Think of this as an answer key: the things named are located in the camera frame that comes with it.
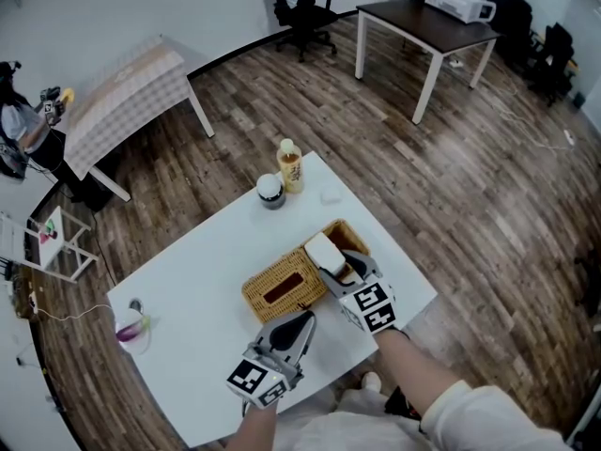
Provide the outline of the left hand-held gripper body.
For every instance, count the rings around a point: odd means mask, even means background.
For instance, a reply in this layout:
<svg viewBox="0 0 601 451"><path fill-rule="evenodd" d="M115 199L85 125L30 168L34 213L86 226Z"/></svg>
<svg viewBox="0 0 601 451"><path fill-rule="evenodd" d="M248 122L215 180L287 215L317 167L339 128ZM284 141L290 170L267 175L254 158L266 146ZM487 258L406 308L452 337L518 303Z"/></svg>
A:
<svg viewBox="0 0 601 451"><path fill-rule="evenodd" d="M226 385L244 403L265 410L303 378L301 357L251 343L227 377Z"/></svg>

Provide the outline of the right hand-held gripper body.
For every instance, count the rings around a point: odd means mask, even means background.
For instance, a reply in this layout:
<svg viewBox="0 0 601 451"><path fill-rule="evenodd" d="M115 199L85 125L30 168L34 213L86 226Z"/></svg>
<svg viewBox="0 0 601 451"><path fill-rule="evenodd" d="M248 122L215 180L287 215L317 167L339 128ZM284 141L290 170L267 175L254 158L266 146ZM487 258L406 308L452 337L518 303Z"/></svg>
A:
<svg viewBox="0 0 601 451"><path fill-rule="evenodd" d="M372 278L339 304L347 320L366 333L377 334L396 323L394 291L384 278Z"/></svg>

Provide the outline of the white box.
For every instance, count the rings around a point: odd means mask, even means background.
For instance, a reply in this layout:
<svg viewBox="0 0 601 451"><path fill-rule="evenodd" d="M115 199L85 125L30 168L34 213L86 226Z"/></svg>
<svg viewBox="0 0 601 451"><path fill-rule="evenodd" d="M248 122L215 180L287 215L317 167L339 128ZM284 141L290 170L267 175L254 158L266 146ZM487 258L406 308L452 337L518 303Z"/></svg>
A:
<svg viewBox="0 0 601 451"><path fill-rule="evenodd" d="M318 269L324 269L334 276L339 276L346 266L342 252L323 232L315 234L303 248Z"/></svg>

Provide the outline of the person's left forearm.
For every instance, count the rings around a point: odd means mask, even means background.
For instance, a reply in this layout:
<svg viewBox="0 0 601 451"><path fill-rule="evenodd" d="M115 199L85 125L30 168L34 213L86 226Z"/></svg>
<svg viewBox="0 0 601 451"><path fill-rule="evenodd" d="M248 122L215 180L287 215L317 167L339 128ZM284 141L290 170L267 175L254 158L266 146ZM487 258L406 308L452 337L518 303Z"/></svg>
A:
<svg viewBox="0 0 601 451"><path fill-rule="evenodd" d="M276 404L264 410L251 406L225 451L272 451L276 421Z"/></svg>

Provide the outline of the person's right forearm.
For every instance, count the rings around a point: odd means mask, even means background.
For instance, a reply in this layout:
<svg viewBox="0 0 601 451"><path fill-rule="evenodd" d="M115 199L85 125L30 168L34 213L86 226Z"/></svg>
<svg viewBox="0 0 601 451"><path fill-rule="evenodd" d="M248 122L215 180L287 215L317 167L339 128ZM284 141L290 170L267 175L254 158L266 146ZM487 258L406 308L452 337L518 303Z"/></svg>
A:
<svg viewBox="0 0 601 451"><path fill-rule="evenodd" d="M401 332L385 330L374 338L397 386L421 417L460 381L454 372L424 354Z"/></svg>

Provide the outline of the dark jar with white lid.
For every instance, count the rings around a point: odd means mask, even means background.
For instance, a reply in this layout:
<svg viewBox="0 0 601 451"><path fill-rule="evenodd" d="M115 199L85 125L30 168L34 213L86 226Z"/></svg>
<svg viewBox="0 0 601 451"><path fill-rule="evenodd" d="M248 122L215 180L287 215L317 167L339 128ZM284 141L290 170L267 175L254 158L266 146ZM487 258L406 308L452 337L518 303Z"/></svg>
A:
<svg viewBox="0 0 601 451"><path fill-rule="evenodd" d="M268 210L278 210L285 203L285 187L273 174L264 174L256 182L256 192L261 204Z"/></svg>

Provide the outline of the yellow tea bottle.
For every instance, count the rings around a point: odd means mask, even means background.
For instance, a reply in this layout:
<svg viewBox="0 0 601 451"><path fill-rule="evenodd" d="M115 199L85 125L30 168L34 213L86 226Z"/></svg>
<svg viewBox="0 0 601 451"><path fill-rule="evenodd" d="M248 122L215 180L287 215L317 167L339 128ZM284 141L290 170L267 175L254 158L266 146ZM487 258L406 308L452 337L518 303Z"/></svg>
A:
<svg viewBox="0 0 601 451"><path fill-rule="evenodd" d="M290 194L300 194L304 189L300 148L294 144L292 139L285 138L280 143L276 159L280 167L285 191Z"/></svg>

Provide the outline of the purple eggplant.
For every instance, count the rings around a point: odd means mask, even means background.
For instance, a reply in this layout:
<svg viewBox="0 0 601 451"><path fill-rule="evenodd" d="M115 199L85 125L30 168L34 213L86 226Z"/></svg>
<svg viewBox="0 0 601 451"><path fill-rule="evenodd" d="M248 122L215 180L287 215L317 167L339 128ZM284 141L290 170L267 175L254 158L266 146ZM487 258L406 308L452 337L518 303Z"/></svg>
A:
<svg viewBox="0 0 601 451"><path fill-rule="evenodd" d="M142 316L135 322L120 328L116 332L116 339L120 343L128 343L142 335L150 324L148 316Z"/></svg>

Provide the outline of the person's white shirt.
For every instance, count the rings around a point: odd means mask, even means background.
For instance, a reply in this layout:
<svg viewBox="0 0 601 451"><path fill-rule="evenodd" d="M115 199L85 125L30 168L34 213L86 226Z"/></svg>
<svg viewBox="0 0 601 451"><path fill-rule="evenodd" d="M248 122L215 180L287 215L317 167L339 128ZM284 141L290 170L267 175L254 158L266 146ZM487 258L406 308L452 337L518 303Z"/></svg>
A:
<svg viewBox="0 0 601 451"><path fill-rule="evenodd" d="M385 413L387 399L346 390L333 411L323 397L277 415L272 451L571 451L496 386L454 384L420 421Z"/></svg>

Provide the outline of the dark top white leg table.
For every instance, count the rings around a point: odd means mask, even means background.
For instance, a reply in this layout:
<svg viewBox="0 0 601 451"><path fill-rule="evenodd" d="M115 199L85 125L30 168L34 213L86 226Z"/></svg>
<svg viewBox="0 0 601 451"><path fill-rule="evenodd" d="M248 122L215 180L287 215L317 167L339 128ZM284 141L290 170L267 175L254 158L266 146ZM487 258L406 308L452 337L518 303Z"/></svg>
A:
<svg viewBox="0 0 601 451"><path fill-rule="evenodd" d="M409 0L361 5L358 10L355 78L361 80L365 61L367 29L370 22L381 25L432 54L422 92L412 116L420 124L429 103L443 59L469 48L485 45L469 88L474 89L493 52L500 34L486 23L461 23L428 5Z"/></svg>

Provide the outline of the white metal rack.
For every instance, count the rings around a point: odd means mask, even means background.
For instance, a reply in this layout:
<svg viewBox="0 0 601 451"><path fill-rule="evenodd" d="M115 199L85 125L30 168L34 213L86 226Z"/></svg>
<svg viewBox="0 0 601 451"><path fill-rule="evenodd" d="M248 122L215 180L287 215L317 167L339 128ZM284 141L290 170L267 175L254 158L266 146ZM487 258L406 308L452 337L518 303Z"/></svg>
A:
<svg viewBox="0 0 601 451"><path fill-rule="evenodd" d="M567 438L566 444L574 451L601 451L601 385Z"/></svg>

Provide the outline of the cardboard box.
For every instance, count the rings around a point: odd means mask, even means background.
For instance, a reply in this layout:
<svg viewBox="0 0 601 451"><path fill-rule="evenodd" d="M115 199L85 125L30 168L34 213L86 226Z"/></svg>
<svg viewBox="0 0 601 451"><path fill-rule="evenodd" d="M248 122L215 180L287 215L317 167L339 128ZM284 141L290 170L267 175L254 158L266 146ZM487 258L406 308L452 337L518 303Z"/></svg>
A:
<svg viewBox="0 0 601 451"><path fill-rule="evenodd" d="M12 297L10 298L16 317L28 321L39 321L34 312L30 295L36 290L35 273L30 268L20 267L12 275Z"/></svg>

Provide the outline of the black office chair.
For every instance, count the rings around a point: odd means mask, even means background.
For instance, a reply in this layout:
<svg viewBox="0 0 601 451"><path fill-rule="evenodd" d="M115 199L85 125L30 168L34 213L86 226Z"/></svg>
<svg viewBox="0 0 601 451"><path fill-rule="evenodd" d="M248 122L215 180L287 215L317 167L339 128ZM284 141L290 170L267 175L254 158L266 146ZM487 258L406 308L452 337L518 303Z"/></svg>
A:
<svg viewBox="0 0 601 451"><path fill-rule="evenodd" d="M276 42L275 51L280 53L286 45L293 45L299 51L299 62L303 63L307 47L313 42L329 47L331 53L337 55L330 32L322 30L322 27L339 19L339 15L331 9L332 1L326 0L325 6L321 7L316 0L299 0L295 8L290 8L285 0L275 0L273 12L278 24L290 28L290 33Z"/></svg>
<svg viewBox="0 0 601 451"><path fill-rule="evenodd" d="M499 32L496 48L505 64L512 70L526 73L532 60L532 7L525 0L487 0L496 4L490 22Z"/></svg>
<svg viewBox="0 0 601 451"><path fill-rule="evenodd" d="M548 26L542 48L534 55L533 67L525 73L528 89L543 96L548 107L572 89L573 73L568 64L573 55L572 36L559 23Z"/></svg>

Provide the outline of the table with checked cloth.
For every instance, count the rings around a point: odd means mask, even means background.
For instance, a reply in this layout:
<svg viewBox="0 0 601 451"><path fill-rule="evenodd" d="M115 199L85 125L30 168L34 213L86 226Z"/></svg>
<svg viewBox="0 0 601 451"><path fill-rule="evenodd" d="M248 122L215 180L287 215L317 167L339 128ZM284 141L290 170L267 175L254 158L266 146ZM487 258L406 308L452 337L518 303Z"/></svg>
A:
<svg viewBox="0 0 601 451"><path fill-rule="evenodd" d="M207 137L213 137L184 58L161 36L143 41L101 73L69 110L65 162L79 179L91 176L121 200L130 201L130 194L101 171L98 162L183 101L192 105Z"/></svg>

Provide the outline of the white box appliance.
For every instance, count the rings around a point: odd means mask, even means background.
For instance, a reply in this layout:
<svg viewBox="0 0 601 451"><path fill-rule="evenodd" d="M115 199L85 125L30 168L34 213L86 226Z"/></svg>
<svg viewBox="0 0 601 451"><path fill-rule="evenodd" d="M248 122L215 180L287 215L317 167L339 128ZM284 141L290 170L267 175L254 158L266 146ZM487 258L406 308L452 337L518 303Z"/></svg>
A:
<svg viewBox="0 0 601 451"><path fill-rule="evenodd" d="M466 24L489 23L497 9L494 2L484 0L425 0L425 3Z"/></svg>

